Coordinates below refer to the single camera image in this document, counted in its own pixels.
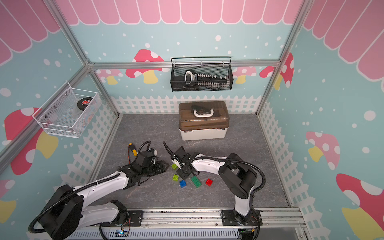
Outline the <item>red lego brick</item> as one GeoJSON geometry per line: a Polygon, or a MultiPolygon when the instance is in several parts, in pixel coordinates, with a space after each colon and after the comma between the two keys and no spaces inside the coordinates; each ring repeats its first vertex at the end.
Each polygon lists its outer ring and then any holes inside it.
{"type": "Polygon", "coordinates": [[[207,179],[206,185],[210,187],[212,184],[213,184],[213,181],[211,179],[207,179]]]}

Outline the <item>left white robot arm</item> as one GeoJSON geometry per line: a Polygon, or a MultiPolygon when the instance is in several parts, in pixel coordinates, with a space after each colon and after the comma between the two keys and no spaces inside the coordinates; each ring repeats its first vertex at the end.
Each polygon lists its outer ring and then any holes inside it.
{"type": "Polygon", "coordinates": [[[163,174],[169,164],[160,161],[157,151],[149,149],[138,153],[131,164],[119,167],[113,174],[89,184],[59,187],[43,210],[28,227],[31,234],[48,233],[53,240],[64,240],[78,229],[110,223],[123,228],[133,217],[127,207],[118,200],[103,205],[93,203],[113,192],[126,190],[163,174]]]}

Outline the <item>green long lego brick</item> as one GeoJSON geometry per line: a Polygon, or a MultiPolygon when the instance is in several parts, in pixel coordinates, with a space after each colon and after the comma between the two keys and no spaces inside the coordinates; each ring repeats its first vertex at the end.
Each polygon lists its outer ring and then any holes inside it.
{"type": "Polygon", "coordinates": [[[202,185],[201,181],[197,178],[197,176],[193,176],[191,178],[191,181],[196,188],[199,188],[202,185]]]}

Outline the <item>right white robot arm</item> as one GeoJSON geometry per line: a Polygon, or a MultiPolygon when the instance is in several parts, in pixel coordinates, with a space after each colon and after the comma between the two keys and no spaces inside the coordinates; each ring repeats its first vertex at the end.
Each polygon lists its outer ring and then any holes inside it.
{"type": "Polygon", "coordinates": [[[194,172],[207,172],[220,176],[235,195],[235,215],[243,220],[250,218],[254,194],[266,183],[265,175],[260,168],[243,161],[233,153],[227,157],[191,155],[183,147],[175,152],[168,149],[167,152],[172,162],[179,168],[178,175],[184,180],[194,172]]]}

